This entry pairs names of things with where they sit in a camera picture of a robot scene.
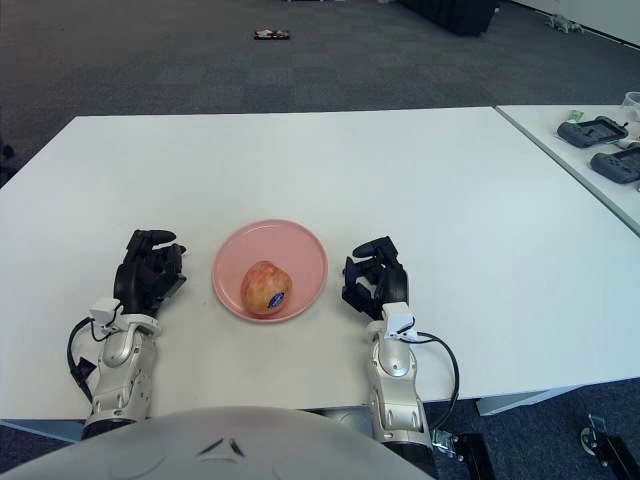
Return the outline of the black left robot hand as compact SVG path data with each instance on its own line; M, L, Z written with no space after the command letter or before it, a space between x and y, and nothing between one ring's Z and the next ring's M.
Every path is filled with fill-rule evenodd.
M182 256L186 248L167 230L135 230L116 270L113 297L123 313L155 318L162 303L186 282Z

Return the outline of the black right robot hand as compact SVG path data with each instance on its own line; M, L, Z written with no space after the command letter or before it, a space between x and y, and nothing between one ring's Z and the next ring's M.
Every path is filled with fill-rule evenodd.
M356 247L342 273L342 299L372 320L383 319L385 304L409 304L408 275L389 236Z

